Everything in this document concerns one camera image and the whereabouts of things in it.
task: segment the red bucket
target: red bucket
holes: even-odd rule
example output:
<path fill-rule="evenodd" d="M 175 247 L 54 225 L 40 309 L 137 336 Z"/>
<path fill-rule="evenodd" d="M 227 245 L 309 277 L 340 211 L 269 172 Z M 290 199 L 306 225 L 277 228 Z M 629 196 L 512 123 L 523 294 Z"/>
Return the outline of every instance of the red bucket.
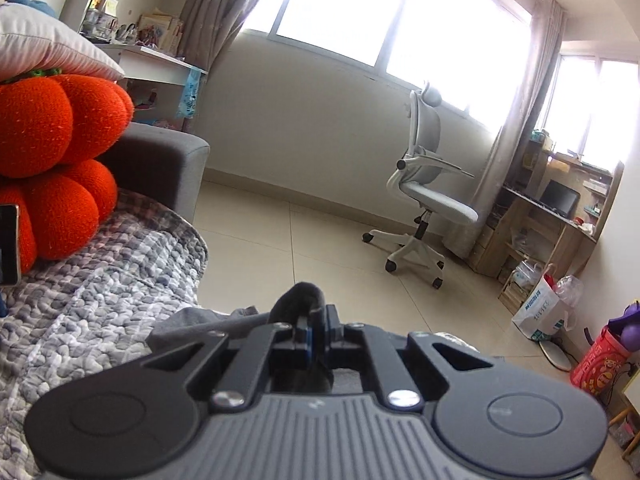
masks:
<path fill-rule="evenodd" d="M 580 364 L 571 372 L 571 384 L 596 396 L 620 371 L 631 355 L 604 327 Z"/>

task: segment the blue sleeve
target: blue sleeve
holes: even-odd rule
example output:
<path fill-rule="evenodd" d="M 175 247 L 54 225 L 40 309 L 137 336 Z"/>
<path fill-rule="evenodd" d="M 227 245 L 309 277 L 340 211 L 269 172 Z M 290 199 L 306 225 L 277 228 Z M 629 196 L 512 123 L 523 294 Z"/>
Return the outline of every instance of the blue sleeve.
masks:
<path fill-rule="evenodd" d="M 45 14 L 48 14 L 52 18 L 57 18 L 55 10 L 49 7 L 45 2 L 41 2 L 39 0 L 7 0 L 10 4 L 21 4 L 26 5 L 28 7 L 32 7 L 33 9 L 40 10 Z"/>

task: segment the plaid quilted blanket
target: plaid quilted blanket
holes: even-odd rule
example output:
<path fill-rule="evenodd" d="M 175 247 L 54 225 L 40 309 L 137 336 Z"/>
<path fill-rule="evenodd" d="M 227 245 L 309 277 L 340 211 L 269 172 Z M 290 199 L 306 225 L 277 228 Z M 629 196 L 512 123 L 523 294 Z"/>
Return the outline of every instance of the plaid quilted blanket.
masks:
<path fill-rule="evenodd" d="M 87 247 L 39 263 L 10 289 L 0 319 L 0 479 L 38 474 L 22 434 L 44 393 L 149 352 L 156 320 L 196 305 L 207 247 L 183 218 L 121 191 Z"/>

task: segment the chair base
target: chair base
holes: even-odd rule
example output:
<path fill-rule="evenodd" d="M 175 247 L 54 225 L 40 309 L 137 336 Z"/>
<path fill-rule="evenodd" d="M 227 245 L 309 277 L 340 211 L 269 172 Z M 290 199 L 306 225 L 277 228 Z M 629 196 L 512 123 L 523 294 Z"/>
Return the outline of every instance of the chair base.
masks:
<path fill-rule="evenodd" d="M 394 272 L 398 268 L 398 261 L 402 258 L 407 257 L 410 253 L 417 253 L 421 261 L 435 276 L 431 285 L 433 285 L 434 288 L 440 288 L 443 279 L 442 269 L 444 268 L 444 256 L 422 241 L 426 225 L 427 222 L 421 221 L 415 235 L 396 235 L 372 229 L 362 235 L 362 241 L 368 244 L 373 238 L 379 238 L 380 240 L 402 246 L 387 257 L 385 264 L 385 270 L 387 272 Z"/>

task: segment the chair backrest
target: chair backrest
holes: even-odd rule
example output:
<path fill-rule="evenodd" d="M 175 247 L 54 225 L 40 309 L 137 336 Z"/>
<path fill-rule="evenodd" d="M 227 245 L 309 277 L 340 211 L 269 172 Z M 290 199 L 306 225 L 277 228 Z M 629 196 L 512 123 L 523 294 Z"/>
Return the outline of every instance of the chair backrest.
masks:
<path fill-rule="evenodd" d="M 440 144 L 440 116 L 434 109 L 442 103 L 440 92 L 427 83 L 421 91 L 411 90 L 410 102 L 411 121 L 407 156 L 434 153 Z M 441 171 L 440 168 L 420 168 L 412 174 L 405 175 L 403 180 L 428 184 L 436 179 Z"/>

